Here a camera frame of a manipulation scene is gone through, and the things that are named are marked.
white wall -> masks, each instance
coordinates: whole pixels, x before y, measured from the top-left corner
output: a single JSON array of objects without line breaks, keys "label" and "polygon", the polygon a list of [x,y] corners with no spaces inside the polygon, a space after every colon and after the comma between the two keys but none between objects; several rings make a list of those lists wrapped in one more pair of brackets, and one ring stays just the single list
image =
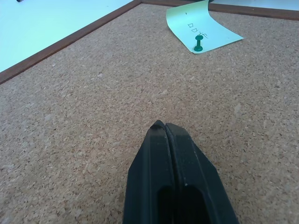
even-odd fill
[{"label": "white wall", "polygon": [[132,0],[0,0],[0,72]]}]

brown wooden border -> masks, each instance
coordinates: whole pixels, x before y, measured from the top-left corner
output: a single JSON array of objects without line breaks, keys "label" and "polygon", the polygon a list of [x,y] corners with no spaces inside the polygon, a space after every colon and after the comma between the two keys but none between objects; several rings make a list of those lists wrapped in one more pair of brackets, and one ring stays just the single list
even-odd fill
[{"label": "brown wooden border", "polygon": [[129,11],[130,9],[138,6],[140,3],[141,3],[141,0],[133,0],[132,2],[105,15],[104,17],[87,25],[86,27],[83,27],[82,29],[76,31],[75,33],[65,37],[64,39],[37,52],[36,54],[30,56],[29,58],[26,58],[25,60],[4,70],[3,72],[0,72],[0,84],[19,75],[20,73],[31,68],[32,66],[39,63],[40,61],[46,59],[47,57],[50,57],[51,55],[55,54],[56,52],[62,50],[63,48],[65,48],[65,47],[69,46],[70,44],[74,43],[75,41],[79,40],[80,38],[86,36],[87,34],[95,31],[96,29],[98,29],[101,26],[105,25],[106,23],[110,22],[111,20],[114,20],[115,18],[124,14],[125,12]]},{"label": "brown wooden border", "polygon": [[[69,46],[85,35],[95,31],[111,20],[117,18],[118,16],[124,14],[130,9],[138,6],[140,3],[160,5],[160,6],[182,6],[189,3],[194,3],[194,1],[184,1],[184,0],[133,0],[132,2],[124,5],[123,7],[105,15],[104,17],[98,19],[97,21],[83,27],[82,29],[76,31],[75,33],[65,37],[64,39],[50,45],[49,47],[41,50],[40,52],[30,56],[29,58],[17,63],[16,65],[0,72],[0,84],[6,82],[7,80],[19,75],[23,71],[31,68],[35,64],[39,63],[43,59],[55,54],[61,49]],[[221,4],[209,4],[209,11],[222,12],[222,13],[232,13],[232,14],[242,14],[242,15],[252,15],[269,17],[276,19],[286,19],[286,20],[296,20],[299,21],[299,11],[293,10],[283,10],[283,9],[271,9],[271,8],[257,8],[257,7],[245,7],[245,6],[232,6],[232,5],[221,5]]]},{"label": "brown wooden border", "polygon": [[[143,4],[172,6],[172,7],[194,3],[194,1],[184,1],[184,0],[142,0],[141,2]],[[232,5],[210,3],[209,11],[299,21],[299,11],[294,11],[294,10],[258,8],[258,7],[248,7],[248,6],[232,6]]]}]

black plastic object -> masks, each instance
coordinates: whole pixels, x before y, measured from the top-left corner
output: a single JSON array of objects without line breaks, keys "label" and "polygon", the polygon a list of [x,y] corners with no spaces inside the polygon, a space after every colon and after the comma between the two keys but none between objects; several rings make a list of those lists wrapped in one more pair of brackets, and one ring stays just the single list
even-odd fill
[{"label": "black plastic object", "polygon": [[123,224],[238,224],[216,168],[188,132],[156,121],[128,172]]}]

pin head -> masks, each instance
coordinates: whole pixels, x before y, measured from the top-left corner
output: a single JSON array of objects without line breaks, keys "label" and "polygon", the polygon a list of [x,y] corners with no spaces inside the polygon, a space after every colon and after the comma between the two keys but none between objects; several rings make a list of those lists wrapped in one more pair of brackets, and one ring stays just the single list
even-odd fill
[{"label": "pin head", "polygon": [[196,39],[197,41],[201,41],[202,39],[204,39],[204,37],[203,37],[202,35],[197,35],[197,36],[195,37],[195,39]]}]

push pin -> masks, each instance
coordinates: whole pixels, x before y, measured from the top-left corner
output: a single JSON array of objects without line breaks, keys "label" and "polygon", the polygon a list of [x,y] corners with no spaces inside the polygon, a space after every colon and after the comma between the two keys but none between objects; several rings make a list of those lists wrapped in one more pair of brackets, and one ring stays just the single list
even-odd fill
[{"label": "push pin", "polygon": [[200,41],[201,41],[202,39],[204,39],[204,37],[203,37],[202,35],[197,35],[197,36],[195,37],[195,39],[197,40],[197,45],[194,47],[194,50],[195,50],[195,51],[202,51],[202,46],[200,45]]}]

